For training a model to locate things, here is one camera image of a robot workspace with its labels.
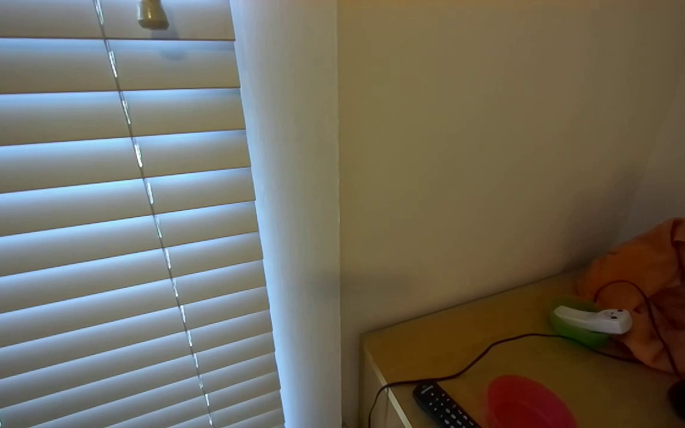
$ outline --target black remote control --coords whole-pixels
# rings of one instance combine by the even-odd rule
[[[414,399],[439,428],[481,426],[437,382],[419,382]]]

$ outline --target orange cloth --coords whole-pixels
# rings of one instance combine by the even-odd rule
[[[685,376],[685,220],[671,219],[644,236],[616,246],[593,261],[577,295],[596,300],[599,307],[631,308],[632,330],[622,344],[643,363],[671,370],[671,359],[656,338],[647,302],[652,302],[656,327],[668,343],[678,370]]]

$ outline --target pink object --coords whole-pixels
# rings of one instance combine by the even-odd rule
[[[575,428],[574,414],[544,384],[500,376],[487,388],[489,428]]]

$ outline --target window blind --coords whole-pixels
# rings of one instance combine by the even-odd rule
[[[282,426],[229,0],[0,0],[0,426]]]

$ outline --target green object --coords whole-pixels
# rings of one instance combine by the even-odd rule
[[[595,305],[588,305],[588,302],[559,302],[553,307],[574,307],[574,308],[584,308],[584,312],[595,312],[596,307]],[[596,330],[583,330],[583,327],[575,327],[565,321],[562,321],[559,317],[553,317],[553,307],[550,312],[550,325],[557,336],[563,336],[563,338],[571,338],[575,343],[583,343],[584,346],[601,346],[608,343],[608,336],[603,333],[596,333]]]

